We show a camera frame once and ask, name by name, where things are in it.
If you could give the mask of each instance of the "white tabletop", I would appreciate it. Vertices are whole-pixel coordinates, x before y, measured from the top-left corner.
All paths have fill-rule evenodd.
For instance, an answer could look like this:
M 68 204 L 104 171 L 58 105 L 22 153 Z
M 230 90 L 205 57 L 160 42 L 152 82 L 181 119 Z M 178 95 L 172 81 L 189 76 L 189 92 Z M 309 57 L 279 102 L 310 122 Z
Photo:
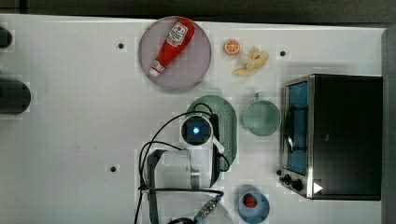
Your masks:
M 283 83 L 297 77 L 381 76 L 383 29 L 198 22 L 212 44 L 211 66 L 192 90 L 168 94 L 144 77 L 137 59 L 153 22 L 0 15 L 15 37 L 0 52 L 0 77 L 27 83 L 33 94 L 28 112 L 0 115 L 0 223 L 133 223 L 138 151 L 207 90 L 221 89 L 240 118 L 256 91 L 280 106 Z M 243 51 L 269 52 L 265 67 L 233 77 L 237 61 L 221 49 L 229 37 Z M 380 223 L 380 202 L 309 201 L 280 186 L 279 133 L 255 136 L 238 122 L 237 158 L 215 186 L 235 224 L 244 223 L 234 200 L 245 184 L 268 197 L 265 223 Z M 177 125 L 159 139 L 177 142 Z

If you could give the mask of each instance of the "oven handle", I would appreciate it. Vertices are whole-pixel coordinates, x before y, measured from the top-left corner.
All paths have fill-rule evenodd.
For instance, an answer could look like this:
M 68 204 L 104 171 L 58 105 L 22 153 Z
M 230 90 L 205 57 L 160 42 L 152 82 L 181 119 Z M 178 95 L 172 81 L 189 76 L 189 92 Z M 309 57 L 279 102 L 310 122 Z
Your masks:
M 290 153 L 293 152 L 294 142 L 294 108 L 295 105 L 290 106 L 285 119 L 285 141 Z
M 285 119 L 285 141 L 286 145 L 288 146 L 288 150 L 292 153 L 294 150 L 306 150 L 306 146 L 304 147 L 295 147 L 294 143 L 294 111 L 295 110 L 303 110 L 305 113 L 305 122 L 307 122 L 307 111 L 308 107 L 297 107 L 295 105 L 291 105 L 288 114 L 286 115 Z

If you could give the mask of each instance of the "ketchup bottle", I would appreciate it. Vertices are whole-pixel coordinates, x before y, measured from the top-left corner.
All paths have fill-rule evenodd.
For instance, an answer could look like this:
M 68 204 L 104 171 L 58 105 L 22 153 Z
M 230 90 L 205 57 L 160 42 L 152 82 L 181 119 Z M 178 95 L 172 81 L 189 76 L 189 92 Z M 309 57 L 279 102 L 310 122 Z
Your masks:
M 184 48 L 190 43 L 195 29 L 192 21 L 186 18 L 178 19 L 173 25 L 171 31 L 163 41 L 163 47 L 157 56 L 157 59 L 149 69 L 149 73 L 157 77 L 166 66 L 171 63 Z

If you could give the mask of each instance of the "orange slice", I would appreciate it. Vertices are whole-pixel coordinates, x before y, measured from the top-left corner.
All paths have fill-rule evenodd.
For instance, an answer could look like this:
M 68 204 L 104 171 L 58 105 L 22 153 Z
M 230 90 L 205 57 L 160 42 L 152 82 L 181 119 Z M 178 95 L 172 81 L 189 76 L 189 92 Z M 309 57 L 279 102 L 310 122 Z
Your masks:
M 229 55 L 237 54 L 239 49 L 239 42 L 237 40 L 231 39 L 224 44 L 224 51 Z

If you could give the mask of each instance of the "green plate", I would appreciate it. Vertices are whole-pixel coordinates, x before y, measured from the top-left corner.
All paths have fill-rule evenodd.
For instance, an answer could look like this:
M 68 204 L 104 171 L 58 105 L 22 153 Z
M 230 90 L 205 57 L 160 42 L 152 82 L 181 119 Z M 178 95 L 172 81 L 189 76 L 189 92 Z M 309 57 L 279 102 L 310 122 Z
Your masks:
M 230 162 L 230 166 L 236 156 L 236 127 L 237 119 L 233 106 L 224 98 L 217 95 L 207 95 L 195 100 L 187 111 L 192 111 L 199 103 L 209 105 L 213 113 L 219 116 L 219 141 L 224 146 L 224 156 Z M 198 105 L 196 110 L 210 112 L 204 105 Z M 221 169 L 226 169 L 227 164 L 220 160 Z

